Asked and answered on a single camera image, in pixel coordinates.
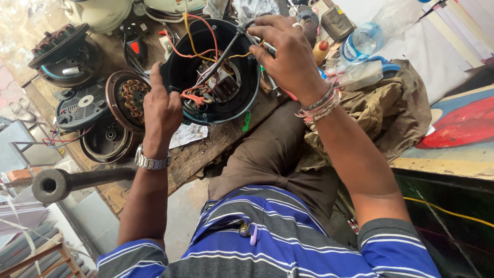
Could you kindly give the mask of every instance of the man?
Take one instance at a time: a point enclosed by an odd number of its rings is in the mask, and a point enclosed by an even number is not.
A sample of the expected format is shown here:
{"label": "man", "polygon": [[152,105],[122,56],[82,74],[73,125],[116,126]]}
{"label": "man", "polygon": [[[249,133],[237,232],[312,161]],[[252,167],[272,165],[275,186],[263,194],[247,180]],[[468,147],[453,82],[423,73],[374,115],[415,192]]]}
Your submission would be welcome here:
{"label": "man", "polygon": [[[330,85],[293,18],[262,16],[251,35],[272,43],[250,51],[304,107],[321,103]],[[179,93],[169,96],[159,64],[146,95],[142,155],[163,159],[182,121]],[[211,179],[189,249],[168,264],[167,171],[140,168],[120,221],[117,249],[99,258],[100,277],[439,277],[414,230],[393,173],[364,131],[340,106],[315,121],[334,169],[350,192],[361,230],[356,251],[332,240],[325,227],[335,186],[325,174],[290,174],[304,123],[290,102],[245,139],[221,176]]]}

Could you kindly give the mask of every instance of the bottle cap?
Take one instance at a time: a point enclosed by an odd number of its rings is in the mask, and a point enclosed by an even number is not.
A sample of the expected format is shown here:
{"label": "bottle cap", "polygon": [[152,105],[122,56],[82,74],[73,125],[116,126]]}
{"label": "bottle cap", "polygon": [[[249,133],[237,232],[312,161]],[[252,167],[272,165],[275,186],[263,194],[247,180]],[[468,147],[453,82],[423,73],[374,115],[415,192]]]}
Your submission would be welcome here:
{"label": "bottle cap", "polygon": [[326,50],[328,49],[329,47],[329,43],[327,41],[321,41],[321,43],[319,43],[319,50]]}

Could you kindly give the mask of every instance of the silver wristwatch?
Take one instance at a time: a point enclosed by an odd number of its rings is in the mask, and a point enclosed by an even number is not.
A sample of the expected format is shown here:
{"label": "silver wristwatch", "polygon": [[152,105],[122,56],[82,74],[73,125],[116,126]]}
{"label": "silver wristwatch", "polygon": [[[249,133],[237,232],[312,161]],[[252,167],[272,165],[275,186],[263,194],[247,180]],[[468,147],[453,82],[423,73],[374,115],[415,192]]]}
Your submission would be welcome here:
{"label": "silver wristwatch", "polygon": [[137,166],[150,170],[159,170],[170,166],[170,152],[168,152],[168,156],[164,159],[152,159],[142,155],[143,150],[144,147],[140,144],[135,154],[135,164]]}

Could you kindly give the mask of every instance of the striped shirt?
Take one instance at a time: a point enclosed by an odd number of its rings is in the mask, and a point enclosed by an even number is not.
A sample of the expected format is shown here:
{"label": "striped shirt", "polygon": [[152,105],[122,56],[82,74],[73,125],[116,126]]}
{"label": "striped shirt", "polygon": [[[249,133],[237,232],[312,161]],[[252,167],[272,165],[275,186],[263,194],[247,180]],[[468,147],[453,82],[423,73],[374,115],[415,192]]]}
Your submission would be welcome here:
{"label": "striped shirt", "polygon": [[300,198],[274,186],[245,186],[203,211],[180,260],[169,264],[150,240],[127,242],[99,257],[99,277],[440,277],[402,220],[365,223],[357,251],[331,239]]}

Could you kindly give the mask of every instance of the man's left hand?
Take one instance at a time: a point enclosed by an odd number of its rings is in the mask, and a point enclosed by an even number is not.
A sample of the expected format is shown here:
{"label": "man's left hand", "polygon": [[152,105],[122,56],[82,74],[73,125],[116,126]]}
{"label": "man's left hand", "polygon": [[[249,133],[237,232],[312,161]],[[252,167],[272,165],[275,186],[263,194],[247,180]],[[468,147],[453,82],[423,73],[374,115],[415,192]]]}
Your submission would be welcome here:
{"label": "man's left hand", "polygon": [[179,92],[168,95],[160,73],[161,62],[151,69],[151,91],[144,97],[146,136],[143,154],[152,159],[164,159],[173,134],[182,123],[182,100]]}

